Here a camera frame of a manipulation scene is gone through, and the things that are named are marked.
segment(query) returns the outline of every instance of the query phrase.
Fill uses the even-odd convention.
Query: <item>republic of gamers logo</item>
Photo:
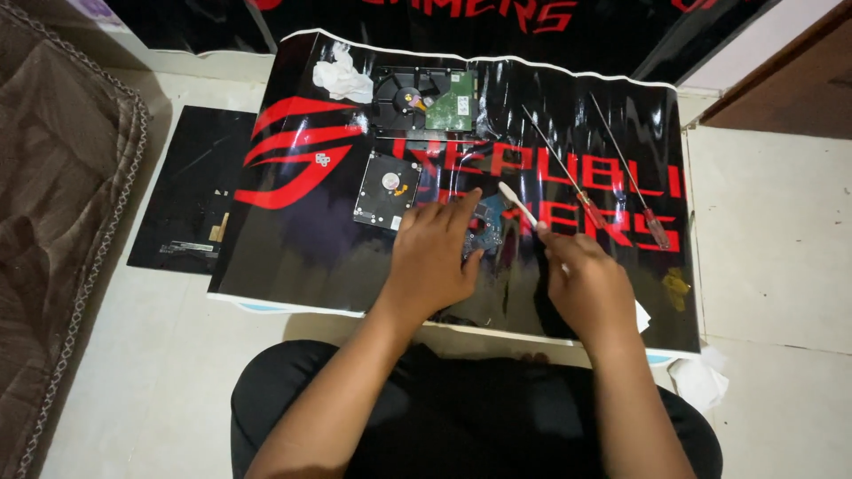
[[[342,103],[310,100],[300,96],[285,98],[276,102],[257,116],[255,129],[251,133],[251,137],[256,138],[257,134],[264,128],[286,118],[288,115],[306,115],[346,108],[354,107]],[[264,138],[256,143],[251,151],[245,155],[244,167],[253,168],[267,163],[307,163],[307,166],[302,173],[281,188],[272,191],[238,189],[234,192],[234,199],[269,210],[278,210],[292,205],[319,185],[334,170],[343,157],[346,156],[352,145],[289,156],[266,158],[264,155],[273,150],[284,149],[285,151],[289,151],[293,147],[338,140],[348,136],[357,136],[361,133],[362,131],[359,126],[327,126],[305,130],[280,131],[268,138]]]

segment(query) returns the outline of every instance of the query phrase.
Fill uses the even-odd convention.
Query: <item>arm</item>
[[[390,275],[360,328],[269,433],[246,479],[343,477],[373,406],[435,311],[473,294],[482,251],[462,267],[464,232],[481,196],[412,208],[394,242]]]
[[[543,223],[538,231],[550,260],[550,300],[591,359],[607,474],[695,478],[648,367],[627,273],[584,234],[556,236]]]

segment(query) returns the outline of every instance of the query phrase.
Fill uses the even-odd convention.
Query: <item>left hand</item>
[[[392,311],[394,321],[413,334],[432,314],[474,293],[483,250],[462,266],[462,249],[470,218],[482,190],[461,201],[429,203],[402,217],[391,257],[390,275],[375,308]]]

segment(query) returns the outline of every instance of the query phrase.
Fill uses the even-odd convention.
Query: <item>white toothbrush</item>
[[[508,199],[512,203],[515,203],[516,205],[518,205],[519,208],[521,208],[521,211],[524,212],[524,215],[527,215],[527,219],[530,221],[530,224],[532,224],[532,229],[535,229],[536,226],[538,226],[538,220],[535,219],[535,216],[533,216],[533,214],[530,213],[527,207],[524,206],[524,204],[518,199],[518,195],[516,195],[515,192],[512,191],[512,188],[509,188],[509,185],[504,182],[498,183],[497,188],[500,188],[500,193],[502,193],[503,196],[506,197],[506,199]]]

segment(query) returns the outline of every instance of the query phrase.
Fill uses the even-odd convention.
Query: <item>white floor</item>
[[[180,75],[117,75],[141,89],[154,115],[150,165],[162,161],[183,105],[256,111],[264,90]],[[724,476],[848,477],[852,141],[703,127],[684,141],[701,326],[728,356],[731,380],[722,405],[707,415],[722,443]],[[245,364],[282,338],[339,343],[355,324],[249,314],[205,299],[204,276],[126,266],[148,190],[143,196],[137,189],[143,206],[125,218],[130,240],[113,251],[121,257],[42,478],[230,477],[229,396]],[[420,339],[445,355],[542,350],[555,362],[585,361],[577,349],[443,328],[424,328]],[[664,370],[656,377],[671,387]]]

